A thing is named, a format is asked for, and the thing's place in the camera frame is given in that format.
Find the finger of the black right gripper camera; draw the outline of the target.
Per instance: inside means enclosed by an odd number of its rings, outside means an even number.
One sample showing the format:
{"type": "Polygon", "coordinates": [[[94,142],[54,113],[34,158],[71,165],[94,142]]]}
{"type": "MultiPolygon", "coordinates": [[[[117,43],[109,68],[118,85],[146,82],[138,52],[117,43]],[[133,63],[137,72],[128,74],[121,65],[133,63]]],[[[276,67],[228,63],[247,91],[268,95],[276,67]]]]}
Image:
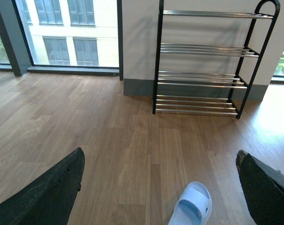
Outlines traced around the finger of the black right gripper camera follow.
{"type": "Polygon", "coordinates": [[[284,225],[284,175],[239,150],[236,167],[248,211],[258,225],[284,225]]]}

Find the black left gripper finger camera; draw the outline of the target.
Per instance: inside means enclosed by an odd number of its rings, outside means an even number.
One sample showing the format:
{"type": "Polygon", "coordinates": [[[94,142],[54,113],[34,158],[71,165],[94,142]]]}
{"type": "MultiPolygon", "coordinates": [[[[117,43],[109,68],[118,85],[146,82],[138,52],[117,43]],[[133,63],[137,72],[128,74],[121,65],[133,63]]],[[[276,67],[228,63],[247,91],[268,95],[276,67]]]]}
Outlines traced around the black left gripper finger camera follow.
{"type": "Polygon", "coordinates": [[[85,165],[77,148],[0,204],[0,225],[66,225],[85,165]]]}

